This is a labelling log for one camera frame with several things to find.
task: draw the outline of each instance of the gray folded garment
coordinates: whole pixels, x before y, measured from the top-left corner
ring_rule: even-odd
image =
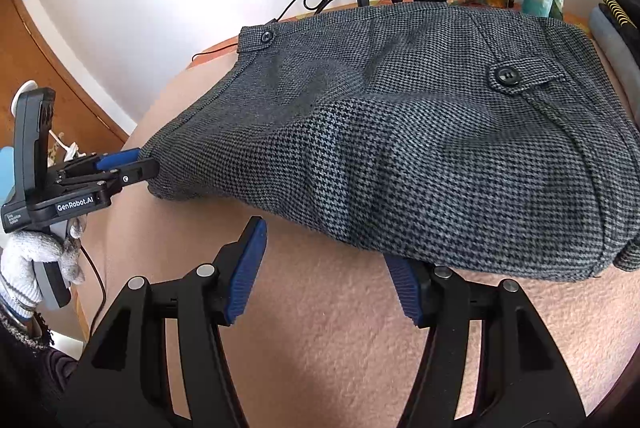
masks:
[[[238,55],[143,147],[158,197],[476,271],[640,267],[640,135],[576,27],[417,2],[245,28]]]
[[[625,89],[631,112],[640,126],[640,67],[634,55],[599,7],[591,11],[589,28]]]

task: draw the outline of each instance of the gloved hand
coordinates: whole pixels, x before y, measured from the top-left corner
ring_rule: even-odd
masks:
[[[86,227],[86,217],[69,221],[65,241],[50,234],[17,231],[9,236],[0,255],[0,302],[15,319],[28,324],[42,292],[33,272],[33,262],[60,262],[62,276],[74,284],[84,282],[78,265],[80,237]]]

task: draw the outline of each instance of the yellow striped trim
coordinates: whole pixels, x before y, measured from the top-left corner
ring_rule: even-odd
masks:
[[[626,15],[624,9],[620,7],[620,4],[616,0],[603,0],[603,1],[604,3],[607,4],[607,7],[611,11],[611,14],[613,14],[613,17],[618,21],[618,24],[621,27],[622,25],[625,25],[625,24],[633,25],[635,27],[633,21],[631,21],[631,18]]]

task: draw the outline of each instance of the silver screw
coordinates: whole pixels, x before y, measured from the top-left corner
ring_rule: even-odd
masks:
[[[518,289],[520,289],[518,282],[516,282],[515,280],[505,280],[504,282],[502,282],[502,287],[504,287],[504,289],[509,291],[510,293],[517,292]]]
[[[210,263],[204,263],[196,269],[196,274],[198,276],[202,276],[203,278],[206,278],[207,276],[211,276],[215,272],[216,272],[216,268],[213,267]]]
[[[433,273],[438,277],[438,278],[443,278],[444,280],[446,280],[447,278],[451,278],[451,275],[453,274],[453,271],[450,270],[448,267],[445,267],[444,265],[438,265],[434,270]]]
[[[145,279],[142,278],[142,276],[134,276],[131,280],[129,280],[129,283],[127,283],[127,286],[132,291],[137,291],[144,284],[145,284]]]

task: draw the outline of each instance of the wooden door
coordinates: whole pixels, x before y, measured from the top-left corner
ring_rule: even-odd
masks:
[[[0,0],[0,147],[14,143],[11,101],[18,88],[25,81],[33,79],[40,87],[48,86],[56,91],[52,129],[56,134],[64,133],[63,141],[67,145],[76,142],[83,153],[120,150],[126,135],[123,137],[122,130],[113,124],[112,128],[107,125],[105,121],[108,121],[108,117],[92,100],[87,99],[88,96],[77,83],[72,88],[68,78],[65,81],[61,77],[58,71],[62,64],[52,58],[50,49],[46,44],[43,45],[39,33],[36,36],[40,40],[38,46],[26,27],[28,24],[33,25],[28,15],[25,17],[20,0]],[[37,32],[33,27],[31,30],[34,34]],[[47,51],[49,58],[41,48]],[[78,95],[79,91],[84,94],[84,101]]]

